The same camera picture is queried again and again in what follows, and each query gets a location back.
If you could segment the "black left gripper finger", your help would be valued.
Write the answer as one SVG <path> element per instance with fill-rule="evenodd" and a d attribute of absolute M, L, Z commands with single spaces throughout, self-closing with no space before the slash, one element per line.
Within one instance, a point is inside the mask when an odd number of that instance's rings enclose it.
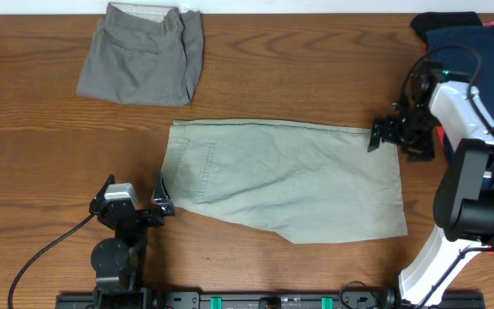
<path fill-rule="evenodd" d="M 105 183 L 103 184 L 102 188 L 98 191 L 98 193 L 94 197 L 94 201 L 102 201 L 105 199 L 105 193 L 106 190 L 110 185 L 115 184 L 115 176 L 113 174 L 110 174 L 108 178 L 106 179 Z"/>
<path fill-rule="evenodd" d="M 171 199 L 169 198 L 169 194 L 166 190 L 161 171 L 158 171 L 156 175 L 151 202 L 160 209 L 169 209 L 171 207 Z"/>

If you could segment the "light khaki shorts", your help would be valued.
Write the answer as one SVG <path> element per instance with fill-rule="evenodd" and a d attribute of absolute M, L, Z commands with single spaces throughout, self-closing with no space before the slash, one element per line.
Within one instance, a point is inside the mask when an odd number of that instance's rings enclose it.
<path fill-rule="evenodd" d="M 177 121 L 161 171 L 180 208 L 294 244 L 407 234 L 395 146 L 366 128 L 263 119 Z"/>

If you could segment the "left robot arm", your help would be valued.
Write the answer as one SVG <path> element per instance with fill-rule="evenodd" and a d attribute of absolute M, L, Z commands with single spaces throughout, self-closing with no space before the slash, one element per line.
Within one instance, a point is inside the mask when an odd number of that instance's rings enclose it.
<path fill-rule="evenodd" d="M 166 189 L 162 173 L 157 173 L 151 196 L 153 206 L 138 209 L 132 184 L 115 182 L 109 176 L 89 204 L 89 213 L 114 232 L 100 241 L 91 254 L 96 273 L 96 308 L 159 308 L 160 297 L 143 286 L 148 247 L 148 229 L 161 227 L 176 208 Z"/>

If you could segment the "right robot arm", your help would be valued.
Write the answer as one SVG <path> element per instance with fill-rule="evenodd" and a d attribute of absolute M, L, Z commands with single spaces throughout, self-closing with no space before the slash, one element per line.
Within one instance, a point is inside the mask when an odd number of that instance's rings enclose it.
<path fill-rule="evenodd" d="M 435 127 L 453 151 L 434 197 L 431 236 L 399 274 L 387 308 L 472 305 L 445 290 L 472 258 L 494 253 L 494 120 L 474 85 L 477 76 L 421 59 L 404 82 L 410 89 L 395 103 L 398 116 L 377 118 L 371 126 L 370 151 L 389 142 L 414 160 L 430 161 Z"/>

